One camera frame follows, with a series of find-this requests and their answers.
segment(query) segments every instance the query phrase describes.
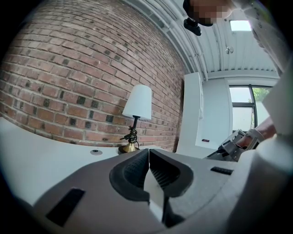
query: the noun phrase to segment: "lamp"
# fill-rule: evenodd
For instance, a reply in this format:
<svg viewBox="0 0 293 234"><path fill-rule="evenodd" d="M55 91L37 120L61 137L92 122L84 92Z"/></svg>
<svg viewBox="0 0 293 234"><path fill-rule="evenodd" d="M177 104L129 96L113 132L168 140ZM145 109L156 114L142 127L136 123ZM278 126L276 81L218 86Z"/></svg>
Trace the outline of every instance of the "lamp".
<svg viewBox="0 0 293 234"><path fill-rule="evenodd" d="M137 142L137 120L139 118L152 118L152 90L145 85L134 86L122 114L134 118L133 126L129 126L130 134L120 139L128 140L128 145L120 146L119 151L121 153L128 153L138 150L135 147L135 143Z"/></svg>

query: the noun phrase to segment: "white lampshade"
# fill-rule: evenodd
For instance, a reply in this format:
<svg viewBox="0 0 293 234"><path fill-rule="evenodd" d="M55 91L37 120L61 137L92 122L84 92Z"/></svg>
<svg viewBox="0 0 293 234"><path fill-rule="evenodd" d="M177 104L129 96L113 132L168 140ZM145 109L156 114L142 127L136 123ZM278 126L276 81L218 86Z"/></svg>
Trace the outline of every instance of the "white lampshade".
<svg viewBox="0 0 293 234"><path fill-rule="evenodd" d="M139 116L141 119L152 118L152 90L145 85L133 87L123 110L128 117Z"/></svg>

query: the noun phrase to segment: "green tree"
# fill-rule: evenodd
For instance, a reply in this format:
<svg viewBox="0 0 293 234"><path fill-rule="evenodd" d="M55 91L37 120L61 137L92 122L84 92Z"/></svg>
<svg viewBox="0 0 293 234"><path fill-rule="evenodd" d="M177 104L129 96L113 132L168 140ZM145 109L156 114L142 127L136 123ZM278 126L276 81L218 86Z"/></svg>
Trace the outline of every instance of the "green tree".
<svg viewBox="0 0 293 234"><path fill-rule="evenodd" d="M270 88L252 88L255 95L255 101L263 101L265 96L270 92Z"/></svg>

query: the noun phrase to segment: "lamp base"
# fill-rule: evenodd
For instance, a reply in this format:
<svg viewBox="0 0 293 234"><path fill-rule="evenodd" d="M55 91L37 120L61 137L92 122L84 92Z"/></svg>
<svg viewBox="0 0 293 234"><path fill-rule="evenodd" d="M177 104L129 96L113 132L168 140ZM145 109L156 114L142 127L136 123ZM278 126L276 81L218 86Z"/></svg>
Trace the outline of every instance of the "lamp base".
<svg viewBox="0 0 293 234"><path fill-rule="evenodd" d="M122 145L118 148L119 152L121 153L129 153L136 150L139 150L139 148L134 146L134 143L128 143L128 145Z"/></svg>

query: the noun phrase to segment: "black window frame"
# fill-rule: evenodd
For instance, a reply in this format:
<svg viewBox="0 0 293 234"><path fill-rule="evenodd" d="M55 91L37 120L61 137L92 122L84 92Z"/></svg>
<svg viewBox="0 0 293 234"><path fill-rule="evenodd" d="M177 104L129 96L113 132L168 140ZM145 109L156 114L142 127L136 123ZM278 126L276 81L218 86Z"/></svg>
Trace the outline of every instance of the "black window frame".
<svg viewBox="0 0 293 234"><path fill-rule="evenodd" d="M254 127L258 126L257 122L257 108L255 103L255 94L252 88L272 88L271 86L264 86L264 85L229 85L229 88L249 88L251 102L232 102L232 107L251 107L253 111L253 118L254 118Z"/></svg>

